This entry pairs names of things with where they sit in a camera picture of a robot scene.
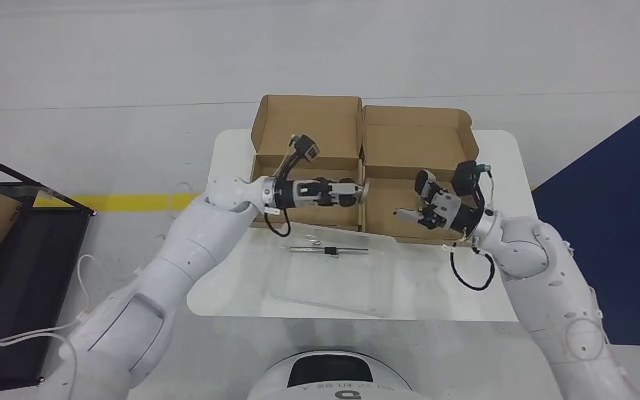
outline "small tool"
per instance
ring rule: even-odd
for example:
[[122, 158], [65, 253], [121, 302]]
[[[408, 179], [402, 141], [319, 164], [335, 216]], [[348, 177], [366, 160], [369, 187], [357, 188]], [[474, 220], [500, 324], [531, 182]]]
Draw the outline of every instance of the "small tool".
[[369, 254], [369, 249], [358, 248], [358, 247], [334, 247], [334, 246], [313, 246], [313, 247], [304, 247], [304, 246], [289, 246], [289, 252], [291, 253], [322, 253], [328, 254], [333, 257], [339, 257], [340, 254]]

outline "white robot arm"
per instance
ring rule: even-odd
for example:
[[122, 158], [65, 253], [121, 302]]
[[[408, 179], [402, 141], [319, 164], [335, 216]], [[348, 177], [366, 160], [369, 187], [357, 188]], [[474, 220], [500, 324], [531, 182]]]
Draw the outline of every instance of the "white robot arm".
[[456, 194], [470, 196], [475, 206], [421, 171], [415, 190], [422, 209], [395, 214], [427, 229], [458, 231], [476, 251], [493, 256], [518, 319], [542, 350], [566, 400], [640, 398], [609, 350], [595, 292], [569, 243], [538, 219], [508, 218], [486, 208], [478, 186], [482, 172], [490, 174], [490, 167], [461, 163], [451, 182]]
[[[258, 214], [286, 215], [287, 208], [307, 205], [348, 207], [364, 200], [365, 188], [348, 179], [287, 180], [298, 161], [311, 161], [319, 153], [305, 135], [294, 137], [291, 145], [294, 152], [276, 176], [253, 183], [220, 178], [209, 193], [193, 200], [143, 272], [71, 333], [76, 355], [66, 346], [59, 353], [65, 363], [77, 362], [75, 381], [67, 368], [59, 368], [39, 390], [43, 399], [126, 399], [164, 355], [180, 301], [229, 255]], [[271, 228], [280, 236], [288, 234]]]

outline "black wire rack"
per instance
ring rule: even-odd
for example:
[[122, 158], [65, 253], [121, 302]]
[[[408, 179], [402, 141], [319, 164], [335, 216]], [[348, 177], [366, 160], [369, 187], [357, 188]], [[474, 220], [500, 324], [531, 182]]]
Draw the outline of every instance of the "black wire rack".
[[[96, 211], [0, 164], [13, 178], [0, 194], [18, 200], [20, 212], [0, 242], [0, 338], [56, 325], [80, 252]], [[35, 207], [45, 194], [65, 207]], [[49, 338], [0, 348], [0, 390], [38, 385]]]

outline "white floor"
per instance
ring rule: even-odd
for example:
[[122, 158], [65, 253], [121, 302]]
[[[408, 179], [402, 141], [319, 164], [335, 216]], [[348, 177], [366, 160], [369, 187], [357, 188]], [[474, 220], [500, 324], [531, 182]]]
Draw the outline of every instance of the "white floor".
[[[216, 134], [250, 126], [263, 94], [350, 94], [463, 108], [474, 128], [517, 137], [538, 185], [638, 116], [639, 42], [635, 0], [5, 0], [0, 162], [68, 194], [199, 191]], [[170, 222], [101, 215], [83, 250], [132, 271]], [[559, 398], [517, 324], [203, 319], [186, 307], [178, 323], [175, 361], [131, 398], [241, 399], [278, 357], [313, 345], [370, 351], [436, 399]]]

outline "brown cardboard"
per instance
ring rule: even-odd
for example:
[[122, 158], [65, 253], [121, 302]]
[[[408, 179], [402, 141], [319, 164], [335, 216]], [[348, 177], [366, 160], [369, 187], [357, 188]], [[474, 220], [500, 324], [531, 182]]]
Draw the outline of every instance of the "brown cardboard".
[[0, 243], [7, 236], [18, 219], [22, 203], [0, 194]]
[[458, 163], [475, 159], [478, 146], [471, 117], [462, 110], [365, 106], [365, 177], [370, 188], [364, 206], [363, 230], [399, 241], [439, 244], [460, 234], [426, 230], [393, 215], [396, 208], [419, 205], [414, 179], [421, 169], [432, 171], [444, 188]]
[[[456, 232], [447, 229], [427, 230], [393, 215], [396, 208], [416, 209], [418, 199], [413, 184], [413, 179], [369, 178], [363, 230], [393, 236], [401, 242], [441, 244], [459, 239], [460, 235]], [[447, 183], [441, 185], [450, 188]]]
[[[291, 179], [349, 177], [359, 183], [367, 179], [370, 189], [364, 206], [291, 209], [292, 221], [358, 229], [405, 242], [444, 243], [460, 237], [399, 220], [393, 210], [418, 205], [413, 184], [419, 170], [431, 170], [448, 187], [446, 182], [458, 163], [477, 157], [471, 117], [466, 112], [388, 106], [363, 109], [359, 97], [348, 96], [267, 95], [251, 130], [256, 149], [252, 179], [271, 175], [291, 136], [299, 134], [310, 136], [320, 155], [311, 164], [300, 162]], [[270, 220], [278, 224], [284, 218], [270, 216]], [[254, 226], [264, 226], [264, 219], [256, 221]]]
[[362, 143], [362, 100], [348, 96], [266, 95], [251, 130], [256, 154], [277, 167], [292, 135], [311, 137], [320, 155], [312, 168], [351, 169]]

